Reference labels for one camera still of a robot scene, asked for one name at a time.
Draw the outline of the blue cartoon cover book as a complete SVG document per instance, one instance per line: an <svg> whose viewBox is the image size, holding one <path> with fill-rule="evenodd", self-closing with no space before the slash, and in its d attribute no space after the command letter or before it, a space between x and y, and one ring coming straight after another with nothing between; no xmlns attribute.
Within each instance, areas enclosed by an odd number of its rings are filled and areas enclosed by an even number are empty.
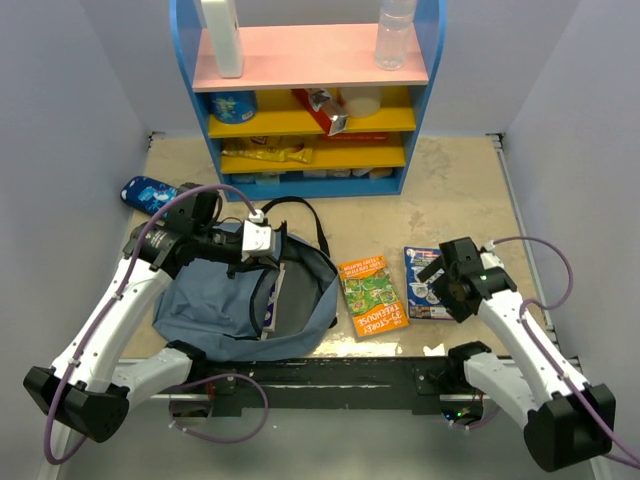
<svg viewBox="0 0 640 480"><path fill-rule="evenodd" d="M443 270L438 270L428 281L422 281L418 277L419 273L440 255L440 251L433 248L405 246L403 252L409 319L452 321L453 318L440 303L432 287L432 282L443 273Z"/></svg>

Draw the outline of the white coffee cover book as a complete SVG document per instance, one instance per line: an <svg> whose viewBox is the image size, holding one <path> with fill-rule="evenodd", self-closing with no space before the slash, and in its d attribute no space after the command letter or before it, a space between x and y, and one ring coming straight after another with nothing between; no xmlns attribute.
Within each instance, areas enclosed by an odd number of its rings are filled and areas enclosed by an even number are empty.
<svg viewBox="0 0 640 480"><path fill-rule="evenodd" d="M280 296L280 293L281 293L282 283L283 283L283 281L284 281L285 274L286 274L286 266L285 266L285 265L282 265L282 266L280 267L278 277L277 277L277 279L276 279L276 281L275 281L275 283L277 283L277 284L278 284L278 287L279 287L279 294L278 294L278 299L277 299L277 309L278 309L278 300L279 300L279 296ZM268 335L266 335L266 336L262 336L262 332L261 332L261 334L260 334L260 340L261 340L261 341L266 340L266 339L267 339L271 334L273 334L274 332L269 333L269 334L268 334Z"/></svg>

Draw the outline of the blue-grey fabric backpack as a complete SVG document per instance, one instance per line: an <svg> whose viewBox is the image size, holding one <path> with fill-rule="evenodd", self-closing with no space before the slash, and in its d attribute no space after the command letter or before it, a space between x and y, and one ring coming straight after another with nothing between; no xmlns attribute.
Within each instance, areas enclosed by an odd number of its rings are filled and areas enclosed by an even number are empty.
<svg viewBox="0 0 640 480"><path fill-rule="evenodd" d="M276 198L246 220L266 226L273 207L302 201ZM276 330L261 341L269 293L280 269L228 278L226 264L190 256L189 246L198 236L214 228L243 227L244 221L226 224L216 218L220 202L217 193L200 193L168 203L162 229L176 238L168 259L174 279L156 304L153 327L168 342L189 344L215 362L278 361L311 353L337 322L338 273L322 224L315 224L315 245L290 234L285 224L272 228L286 274Z"/></svg>

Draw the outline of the orange treehouse book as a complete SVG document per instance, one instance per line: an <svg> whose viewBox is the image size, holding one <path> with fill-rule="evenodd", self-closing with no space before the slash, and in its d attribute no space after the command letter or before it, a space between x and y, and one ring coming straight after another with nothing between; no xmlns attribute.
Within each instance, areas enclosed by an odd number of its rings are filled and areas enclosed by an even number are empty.
<svg viewBox="0 0 640 480"><path fill-rule="evenodd" d="M409 325L384 256L341 263L338 274L357 337L375 336Z"/></svg>

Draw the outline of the purple book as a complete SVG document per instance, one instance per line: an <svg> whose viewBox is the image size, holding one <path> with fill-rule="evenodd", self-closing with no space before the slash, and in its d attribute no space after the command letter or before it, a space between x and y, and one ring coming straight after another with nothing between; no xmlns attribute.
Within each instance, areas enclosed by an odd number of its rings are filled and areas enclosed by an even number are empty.
<svg viewBox="0 0 640 480"><path fill-rule="evenodd" d="M266 312L264 315L264 322L262 327L262 336L266 336L269 333L275 331L278 294L279 287L278 284L275 283L270 290L269 298L267 301Z"/></svg>

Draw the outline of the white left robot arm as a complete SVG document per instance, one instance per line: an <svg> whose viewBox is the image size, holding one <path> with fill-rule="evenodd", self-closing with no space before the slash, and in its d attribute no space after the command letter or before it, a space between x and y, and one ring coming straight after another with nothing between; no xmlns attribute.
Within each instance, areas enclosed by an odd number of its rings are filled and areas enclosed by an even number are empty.
<svg viewBox="0 0 640 480"><path fill-rule="evenodd" d="M231 185L187 184L139 225L108 289L71 343L50 366L28 371L23 386L46 416L46 444L56 424L102 443L131 409L155 394L174 386L196 392L205 385L205 352L181 340L132 367L117 365L145 312L192 261L247 271L275 255L275 232L266 212L252 203L237 230L210 224L222 191L240 192Z"/></svg>

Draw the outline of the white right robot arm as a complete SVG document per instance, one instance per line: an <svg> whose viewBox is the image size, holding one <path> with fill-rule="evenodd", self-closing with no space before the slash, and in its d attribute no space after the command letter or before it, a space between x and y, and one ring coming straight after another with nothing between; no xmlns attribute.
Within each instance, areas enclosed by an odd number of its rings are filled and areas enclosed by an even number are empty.
<svg viewBox="0 0 640 480"><path fill-rule="evenodd" d="M418 277L431 284L455 321L477 317L488 326L514 364L508 367L484 343L470 342L450 349L428 382L440 392L487 394L519 425L530 455L547 472L610 453L613 393L592 385L554 346L494 248L492 242L477 247L469 237L444 242Z"/></svg>

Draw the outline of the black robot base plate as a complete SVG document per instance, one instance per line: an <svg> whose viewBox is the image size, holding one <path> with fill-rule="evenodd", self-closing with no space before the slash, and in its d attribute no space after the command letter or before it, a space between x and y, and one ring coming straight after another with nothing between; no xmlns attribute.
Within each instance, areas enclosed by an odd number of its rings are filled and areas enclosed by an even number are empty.
<svg viewBox="0 0 640 480"><path fill-rule="evenodd" d="M170 387L178 400L208 402L215 416L238 416L261 408L265 391L272 409L402 410L414 415L443 416L469 423L492 414L489 396L445 378L444 357L300 358L278 362L209 362L192 380L219 375L211 384Z"/></svg>

